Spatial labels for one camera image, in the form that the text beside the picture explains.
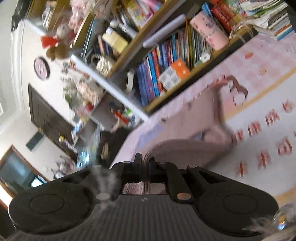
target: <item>window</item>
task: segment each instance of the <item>window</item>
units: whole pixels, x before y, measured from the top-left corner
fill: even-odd
[[[34,188],[47,180],[11,146],[0,160],[0,185],[12,196]]]

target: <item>pink cylinder container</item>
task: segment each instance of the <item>pink cylinder container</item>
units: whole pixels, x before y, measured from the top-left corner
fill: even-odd
[[[217,26],[215,21],[207,16],[203,11],[194,16],[194,18],[190,21],[190,24],[196,31],[205,37],[205,40],[215,50],[222,49],[229,42],[229,38]]]

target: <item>black ribbed surface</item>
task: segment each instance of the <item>black ribbed surface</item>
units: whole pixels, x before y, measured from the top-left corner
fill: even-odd
[[[187,204],[168,195],[119,195],[108,208],[98,204],[79,226],[55,235],[22,231],[9,241],[259,241],[262,236],[231,237],[209,228]]]

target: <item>wall clock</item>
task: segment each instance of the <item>wall clock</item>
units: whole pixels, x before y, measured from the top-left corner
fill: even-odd
[[[42,79],[45,80],[50,75],[50,68],[49,65],[43,57],[37,57],[34,61],[34,70],[36,75]]]

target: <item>round metal bolt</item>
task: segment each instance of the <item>round metal bolt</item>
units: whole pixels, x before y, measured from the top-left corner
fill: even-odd
[[[186,192],[181,192],[177,195],[177,198],[179,200],[189,200],[191,198],[191,194],[186,193]]]
[[[100,201],[106,201],[110,198],[110,195],[108,193],[99,193],[96,195],[96,199]]]

